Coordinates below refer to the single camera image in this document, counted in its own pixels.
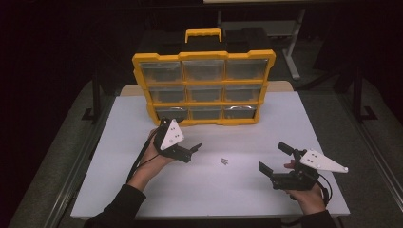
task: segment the white table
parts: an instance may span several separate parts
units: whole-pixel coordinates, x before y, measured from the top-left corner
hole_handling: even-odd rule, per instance
[[[155,127],[141,96],[118,97],[88,168],[71,215],[88,219],[112,202],[125,182],[149,131]],[[182,127],[190,148],[202,143],[190,163],[175,161],[146,187],[147,200],[138,219],[280,218],[301,215],[296,201],[258,170],[266,163],[275,173],[289,172],[283,164],[292,157],[278,143],[321,152],[314,129],[296,92],[269,92],[253,125],[197,125]],[[227,159],[228,164],[220,162]],[[320,172],[334,195],[332,216],[350,211],[330,172]]]

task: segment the black sleeve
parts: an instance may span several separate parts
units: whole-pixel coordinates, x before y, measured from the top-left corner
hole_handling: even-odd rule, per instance
[[[134,218],[145,200],[145,195],[136,188],[124,184],[121,191],[104,212],[89,219],[86,228],[133,227]]]
[[[303,216],[300,221],[301,226],[304,228],[336,228],[335,222],[327,210],[312,215]]]

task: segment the white plastic piece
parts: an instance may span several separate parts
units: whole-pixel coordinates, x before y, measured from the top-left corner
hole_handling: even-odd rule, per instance
[[[308,150],[304,156],[302,156],[300,162],[314,168],[316,170],[326,170],[337,173],[348,173],[349,169],[344,167],[326,156],[320,154],[316,150]]]
[[[184,135],[179,128],[179,125],[175,119],[172,119],[171,124],[166,131],[165,138],[163,138],[163,143],[161,144],[161,150],[171,147],[172,145],[179,143],[184,140]]]

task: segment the storage organizer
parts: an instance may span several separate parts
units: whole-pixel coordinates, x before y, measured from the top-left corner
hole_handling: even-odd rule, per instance
[[[134,75],[155,124],[256,124],[276,54],[262,28],[148,31]]]

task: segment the human hand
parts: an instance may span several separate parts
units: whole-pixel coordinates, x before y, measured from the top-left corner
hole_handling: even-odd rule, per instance
[[[294,165],[295,161],[291,160],[290,163],[284,164],[284,167],[293,169]],[[315,184],[311,190],[285,190],[285,192],[290,194],[298,201],[304,215],[310,215],[326,210],[326,206],[322,198],[322,192],[317,184]]]
[[[145,153],[140,160],[139,166],[136,172],[131,177],[130,181],[127,183],[138,190],[142,191],[147,186],[148,182],[152,178],[157,176],[158,173],[169,163],[173,162],[174,159],[167,158],[165,156],[159,156],[157,149],[154,146],[154,137],[151,139],[150,145],[145,150]]]

